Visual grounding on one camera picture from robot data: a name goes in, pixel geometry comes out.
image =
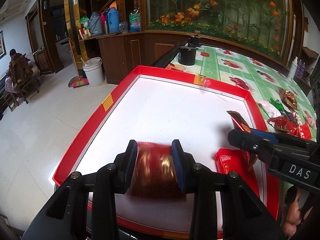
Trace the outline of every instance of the glass panel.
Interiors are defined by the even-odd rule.
[[[280,60],[286,7],[286,0],[148,0],[148,28],[199,30]]]

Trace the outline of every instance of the glass mug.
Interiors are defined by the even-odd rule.
[[[121,33],[128,33],[128,22],[120,22],[119,29]]]

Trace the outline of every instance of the screw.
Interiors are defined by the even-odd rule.
[[[116,165],[114,163],[107,164],[107,169],[108,170],[114,170],[115,168],[116,168]]]
[[[71,178],[77,179],[80,177],[80,175],[81,175],[81,173],[79,171],[75,171],[75,172],[71,173]]]
[[[202,168],[202,164],[201,163],[195,163],[192,165],[192,167],[195,169],[195,170],[200,170]]]
[[[236,172],[236,171],[230,171],[229,172],[229,175],[230,175],[230,177],[232,177],[232,178],[236,178],[236,177],[238,177],[238,172]]]

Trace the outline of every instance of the picture frame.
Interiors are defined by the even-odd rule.
[[[0,31],[0,59],[2,59],[7,54],[4,46],[3,31]]]

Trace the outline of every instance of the broom handle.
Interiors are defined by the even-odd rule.
[[[78,71],[78,68],[76,65],[76,60],[75,60],[75,57],[73,56],[73,52],[72,52],[71,40],[69,40],[69,46],[70,46],[70,54],[72,57],[73,64],[75,65],[75,68],[76,68],[77,76],[78,76],[78,78],[80,78],[79,71]]]

